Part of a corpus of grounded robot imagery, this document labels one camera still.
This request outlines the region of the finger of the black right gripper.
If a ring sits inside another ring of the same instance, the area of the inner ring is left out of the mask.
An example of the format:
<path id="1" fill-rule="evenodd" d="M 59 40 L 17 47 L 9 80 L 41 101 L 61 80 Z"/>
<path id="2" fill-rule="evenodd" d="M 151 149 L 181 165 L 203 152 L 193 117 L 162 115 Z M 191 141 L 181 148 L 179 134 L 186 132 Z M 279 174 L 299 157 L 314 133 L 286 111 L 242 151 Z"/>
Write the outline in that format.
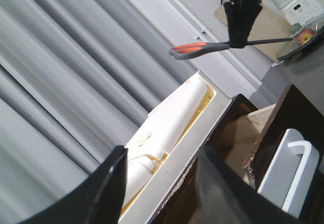
<path id="1" fill-rule="evenodd" d="M 256 193 L 210 146 L 199 150 L 195 191 L 202 223 L 301 223 Z"/>

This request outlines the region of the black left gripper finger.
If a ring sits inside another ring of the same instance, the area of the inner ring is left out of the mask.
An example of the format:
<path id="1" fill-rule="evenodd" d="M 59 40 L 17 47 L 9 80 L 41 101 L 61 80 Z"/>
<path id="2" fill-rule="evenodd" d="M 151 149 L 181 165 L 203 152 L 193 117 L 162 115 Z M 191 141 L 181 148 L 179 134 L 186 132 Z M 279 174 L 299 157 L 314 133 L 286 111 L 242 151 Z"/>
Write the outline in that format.
<path id="1" fill-rule="evenodd" d="M 128 150 L 116 146 L 77 188 L 28 223 L 118 223 L 127 183 Z"/>

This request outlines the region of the black opposite arm gripper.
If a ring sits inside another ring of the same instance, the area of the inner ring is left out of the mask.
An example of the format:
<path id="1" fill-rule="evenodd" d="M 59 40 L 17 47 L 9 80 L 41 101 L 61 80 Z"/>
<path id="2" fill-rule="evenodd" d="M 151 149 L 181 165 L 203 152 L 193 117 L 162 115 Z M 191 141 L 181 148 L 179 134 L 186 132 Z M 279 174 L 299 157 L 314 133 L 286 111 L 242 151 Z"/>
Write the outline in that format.
<path id="1" fill-rule="evenodd" d="M 246 0 L 234 0 L 241 3 Z M 241 7 L 234 1 L 223 4 L 228 26 L 229 46 L 231 48 L 244 48 L 247 45 L 252 26 L 262 10 L 261 4 Z M 248 0 L 253 3 L 260 3 L 261 0 Z"/>

